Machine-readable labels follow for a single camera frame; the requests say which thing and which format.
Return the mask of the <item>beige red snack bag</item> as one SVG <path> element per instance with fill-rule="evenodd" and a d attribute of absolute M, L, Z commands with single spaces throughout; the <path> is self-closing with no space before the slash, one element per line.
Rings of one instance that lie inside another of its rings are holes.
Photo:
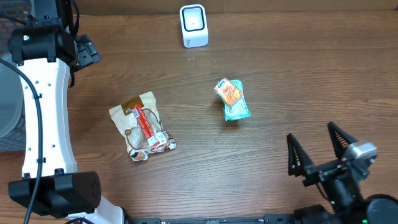
<path fill-rule="evenodd" d="M 146 161 L 151 154 L 173 151 L 177 147 L 175 139 L 161 123 L 151 91 L 109 109 L 109 114 L 134 162 Z"/>

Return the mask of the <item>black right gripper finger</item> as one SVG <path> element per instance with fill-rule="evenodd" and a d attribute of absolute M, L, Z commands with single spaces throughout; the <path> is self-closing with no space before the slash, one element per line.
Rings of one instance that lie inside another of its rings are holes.
<path fill-rule="evenodd" d="M 287 135 L 287 147 L 288 175 L 307 176 L 314 164 L 292 133 Z"/>
<path fill-rule="evenodd" d="M 334 122 L 327 124 L 331 142 L 334 148 L 335 156 L 341 159 L 348 146 L 358 140 L 339 128 Z"/>

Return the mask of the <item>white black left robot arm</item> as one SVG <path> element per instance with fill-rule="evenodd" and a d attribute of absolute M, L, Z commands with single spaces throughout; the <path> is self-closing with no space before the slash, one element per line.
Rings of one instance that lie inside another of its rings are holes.
<path fill-rule="evenodd" d="M 100 56 L 79 35 L 75 1 L 34 1 L 33 13 L 14 29 L 7 66 L 21 79 L 26 145 L 22 179 L 8 184 L 10 198 L 36 213 L 67 223 L 128 223 L 126 211 L 101 193 L 94 171 L 79 172 L 70 142 L 67 91 L 75 73 Z"/>

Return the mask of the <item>small orange box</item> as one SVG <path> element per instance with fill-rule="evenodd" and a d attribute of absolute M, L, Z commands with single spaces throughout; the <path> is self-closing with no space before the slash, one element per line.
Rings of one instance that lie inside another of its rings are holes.
<path fill-rule="evenodd" d="M 214 87 L 214 91 L 229 107 L 232 107 L 243 96 L 242 92 L 227 78 L 220 80 Z"/>

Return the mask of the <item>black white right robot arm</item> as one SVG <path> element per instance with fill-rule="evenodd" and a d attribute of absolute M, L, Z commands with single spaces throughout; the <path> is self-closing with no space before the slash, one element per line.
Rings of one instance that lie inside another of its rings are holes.
<path fill-rule="evenodd" d="M 315 166 L 293 134 L 287 135 L 288 174 L 304 178 L 303 185 L 315 185 L 333 211 L 318 204 L 296 209 L 290 223 L 397 223 L 397 199 L 386 194 L 361 195 L 359 183 L 369 175 L 378 155 L 370 141 L 359 141 L 327 124 L 335 160 Z"/>

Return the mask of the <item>teal tissue packet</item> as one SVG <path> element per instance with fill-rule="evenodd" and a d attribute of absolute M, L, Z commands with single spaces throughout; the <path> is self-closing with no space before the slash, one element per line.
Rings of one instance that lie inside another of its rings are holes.
<path fill-rule="evenodd" d="M 226 121 L 235 121 L 243 118 L 248 118 L 251 113 L 248 109 L 244 98 L 244 86 L 241 80 L 231 80 L 231 83 L 242 93 L 242 97 L 232 106 L 224 104 L 224 119 Z"/>

